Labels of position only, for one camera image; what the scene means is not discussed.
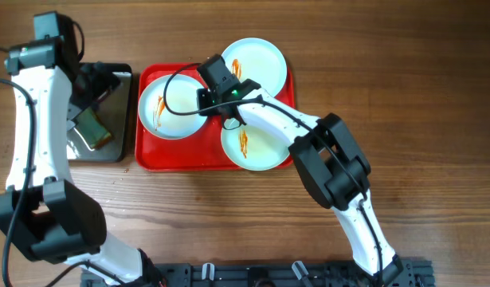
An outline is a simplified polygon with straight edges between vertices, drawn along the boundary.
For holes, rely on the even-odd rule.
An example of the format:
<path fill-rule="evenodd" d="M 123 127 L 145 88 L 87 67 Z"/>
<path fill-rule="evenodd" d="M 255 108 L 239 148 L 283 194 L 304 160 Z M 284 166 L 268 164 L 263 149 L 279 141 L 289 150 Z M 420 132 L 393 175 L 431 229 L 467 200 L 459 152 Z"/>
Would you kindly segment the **green yellow sponge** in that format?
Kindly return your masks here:
<path fill-rule="evenodd" d="M 113 135 L 102 124 L 92 108 L 85 109 L 75 118 L 76 133 L 90 151 L 98 150 L 113 139 Z"/>

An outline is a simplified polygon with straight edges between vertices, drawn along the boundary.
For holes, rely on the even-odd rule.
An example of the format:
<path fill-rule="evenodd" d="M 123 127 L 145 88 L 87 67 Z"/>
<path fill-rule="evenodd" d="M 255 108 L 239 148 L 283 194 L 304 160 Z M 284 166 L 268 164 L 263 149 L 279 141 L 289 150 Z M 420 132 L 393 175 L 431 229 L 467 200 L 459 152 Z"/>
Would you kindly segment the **white plate bottom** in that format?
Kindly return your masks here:
<path fill-rule="evenodd" d="M 288 148 L 267 132 L 235 119 L 225 120 L 221 130 L 225 155 L 250 171 L 266 171 L 280 166 L 289 156 Z"/>

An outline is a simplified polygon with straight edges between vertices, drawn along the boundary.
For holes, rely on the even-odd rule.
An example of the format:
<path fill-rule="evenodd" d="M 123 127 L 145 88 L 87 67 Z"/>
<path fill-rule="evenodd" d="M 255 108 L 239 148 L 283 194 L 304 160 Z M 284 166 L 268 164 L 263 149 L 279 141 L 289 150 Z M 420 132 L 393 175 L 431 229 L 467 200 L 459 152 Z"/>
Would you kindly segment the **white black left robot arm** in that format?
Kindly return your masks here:
<path fill-rule="evenodd" d="M 80 68 L 74 37 L 46 35 L 9 51 L 14 88 L 14 162 L 0 195 L 2 281 L 9 286 L 10 248 L 30 261 L 85 268 L 108 285 L 158 286 L 162 275 L 140 249 L 107 231 L 100 204 L 78 189 L 67 158 L 67 117 Z"/>

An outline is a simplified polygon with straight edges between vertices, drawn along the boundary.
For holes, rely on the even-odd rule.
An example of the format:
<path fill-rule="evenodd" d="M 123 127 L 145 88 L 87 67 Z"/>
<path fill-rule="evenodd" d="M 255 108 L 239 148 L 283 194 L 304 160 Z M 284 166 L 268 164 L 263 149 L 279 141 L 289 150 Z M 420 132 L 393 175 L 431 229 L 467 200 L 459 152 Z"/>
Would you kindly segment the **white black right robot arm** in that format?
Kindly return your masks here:
<path fill-rule="evenodd" d="M 229 116 L 287 145 L 306 191 L 333 210 L 351 245 L 355 264 L 376 286 L 389 285 L 403 270 L 371 204 L 370 164 L 345 123 L 335 114 L 304 114 L 247 80 L 225 92 L 197 91 L 198 112 Z"/>

